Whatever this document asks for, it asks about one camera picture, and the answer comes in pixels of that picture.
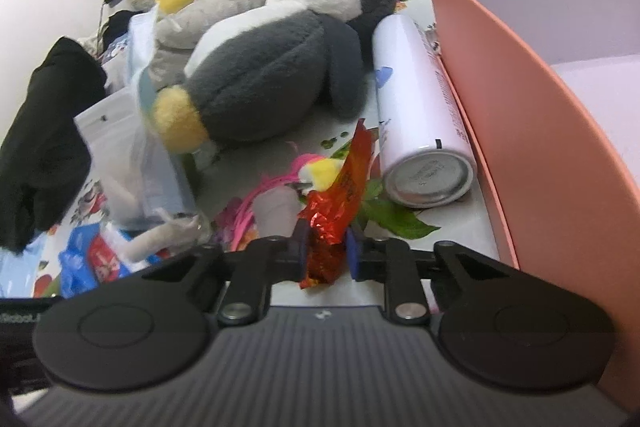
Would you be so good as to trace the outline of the pink feather toy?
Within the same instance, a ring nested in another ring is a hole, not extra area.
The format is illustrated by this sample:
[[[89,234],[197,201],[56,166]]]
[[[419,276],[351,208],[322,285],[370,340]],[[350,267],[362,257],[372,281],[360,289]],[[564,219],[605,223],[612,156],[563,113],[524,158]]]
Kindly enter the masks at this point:
[[[263,176],[244,197],[233,197],[215,217],[215,239],[226,251],[239,251],[252,239],[267,234],[267,225],[259,221],[268,213],[284,210],[284,234],[290,234],[297,213],[309,192],[326,191],[337,179],[344,164],[318,154],[297,156],[280,176]]]

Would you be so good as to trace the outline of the grey white penguin plush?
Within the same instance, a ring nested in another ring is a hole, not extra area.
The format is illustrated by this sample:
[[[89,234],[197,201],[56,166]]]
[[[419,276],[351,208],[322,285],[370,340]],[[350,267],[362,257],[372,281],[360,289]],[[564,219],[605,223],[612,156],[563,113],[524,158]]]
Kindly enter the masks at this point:
[[[296,127],[320,98],[338,118],[366,101],[364,46],[396,0],[266,0],[198,40],[182,80],[160,89],[152,123],[172,153],[257,142]]]

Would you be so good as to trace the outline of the green massage hammer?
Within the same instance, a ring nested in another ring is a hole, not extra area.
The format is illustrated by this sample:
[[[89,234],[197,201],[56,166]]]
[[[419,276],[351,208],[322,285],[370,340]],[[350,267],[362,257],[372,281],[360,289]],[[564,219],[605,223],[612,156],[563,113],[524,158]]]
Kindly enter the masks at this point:
[[[196,165],[194,155],[190,153],[182,154],[180,161],[193,195],[198,196],[201,193],[203,175]]]

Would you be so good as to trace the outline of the red foil packet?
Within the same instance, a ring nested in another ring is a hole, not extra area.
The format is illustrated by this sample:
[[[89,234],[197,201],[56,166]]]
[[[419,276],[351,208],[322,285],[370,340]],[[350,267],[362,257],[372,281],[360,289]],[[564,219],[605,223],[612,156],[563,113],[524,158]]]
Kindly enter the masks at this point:
[[[374,151],[372,132],[359,119],[344,164],[326,191],[311,191],[299,217],[309,223],[305,275],[302,289],[331,285],[346,262],[345,237],[358,215],[366,191]]]

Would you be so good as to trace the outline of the floral plastic mat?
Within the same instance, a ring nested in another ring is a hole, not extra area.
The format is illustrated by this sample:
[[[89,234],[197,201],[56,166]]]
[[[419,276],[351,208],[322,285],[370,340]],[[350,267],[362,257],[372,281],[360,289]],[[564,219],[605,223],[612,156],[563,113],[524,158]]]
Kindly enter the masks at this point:
[[[142,109],[151,92],[139,67],[124,87],[96,94],[106,75],[78,42],[62,38],[35,71],[61,79],[26,112],[24,136],[1,155],[13,173],[1,179],[1,294],[6,298],[72,297],[126,277],[191,246],[242,251],[254,239],[293,230],[299,210],[326,191],[366,127],[373,160],[356,219],[374,239],[397,237],[427,249],[450,239],[495,257],[497,244],[480,186],[457,181],[454,200],[411,209],[397,204],[384,178],[388,145],[378,115],[383,69],[372,67],[361,112],[338,119],[326,105],[275,138],[168,152]],[[36,195],[54,210],[42,225],[15,211]]]

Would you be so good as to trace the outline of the blue snack bag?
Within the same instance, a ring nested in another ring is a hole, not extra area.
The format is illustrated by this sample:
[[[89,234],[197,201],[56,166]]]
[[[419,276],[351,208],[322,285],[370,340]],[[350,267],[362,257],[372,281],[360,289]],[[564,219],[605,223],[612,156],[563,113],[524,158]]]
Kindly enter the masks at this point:
[[[160,262],[157,255],[141,261],[126,259],[122,248],[131,239],[111,222],[74,228],[66,248],[58,254],[60,295],[72,298]]]

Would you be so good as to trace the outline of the small translucent cup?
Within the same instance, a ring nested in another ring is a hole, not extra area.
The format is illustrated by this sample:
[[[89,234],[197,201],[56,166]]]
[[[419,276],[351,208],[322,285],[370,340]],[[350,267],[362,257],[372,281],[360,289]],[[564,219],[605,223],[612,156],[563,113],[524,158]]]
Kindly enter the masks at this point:
[[[285,236],[294,231],[300,202],[297,192],[289,186],[277,186],[258,195],[252,210],[258,236]]]

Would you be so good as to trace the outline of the white spray can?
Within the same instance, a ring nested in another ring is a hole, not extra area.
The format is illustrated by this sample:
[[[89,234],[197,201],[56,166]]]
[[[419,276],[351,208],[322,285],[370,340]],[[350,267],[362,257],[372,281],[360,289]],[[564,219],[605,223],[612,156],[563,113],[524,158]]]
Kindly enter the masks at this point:
[[[477,167],[436,53],[404,14],[378,24],[372,52],[387,195],[416,209],[454,202],[469,191]]]

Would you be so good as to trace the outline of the clear zip bag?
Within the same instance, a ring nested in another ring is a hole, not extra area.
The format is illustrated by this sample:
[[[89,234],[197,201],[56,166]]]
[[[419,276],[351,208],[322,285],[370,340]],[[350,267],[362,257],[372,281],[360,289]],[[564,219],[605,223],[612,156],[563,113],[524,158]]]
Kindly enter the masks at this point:
[[[178,157],[167,152],[126,91],[75,117],[106,196],[108,215],[127,231],[198,213]]]

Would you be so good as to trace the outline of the pink cardboard box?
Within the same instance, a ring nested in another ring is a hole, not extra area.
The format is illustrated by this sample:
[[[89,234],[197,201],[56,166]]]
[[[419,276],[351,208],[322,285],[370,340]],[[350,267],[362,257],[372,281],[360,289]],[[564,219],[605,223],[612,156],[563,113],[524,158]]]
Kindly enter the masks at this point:
[[[432,0],[502,261],[595,301],[639,405],[639,0]]]

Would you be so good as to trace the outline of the black clothing pile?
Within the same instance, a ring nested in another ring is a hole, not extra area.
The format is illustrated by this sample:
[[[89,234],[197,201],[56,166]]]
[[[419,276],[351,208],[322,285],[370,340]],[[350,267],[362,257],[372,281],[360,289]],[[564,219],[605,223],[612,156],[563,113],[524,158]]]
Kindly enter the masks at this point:
[[[74,118],[105,98],[106,74],[62,37],[32,72],[1,145],[1,247],[21,253],[60,221],[88,176],[91,157]]]

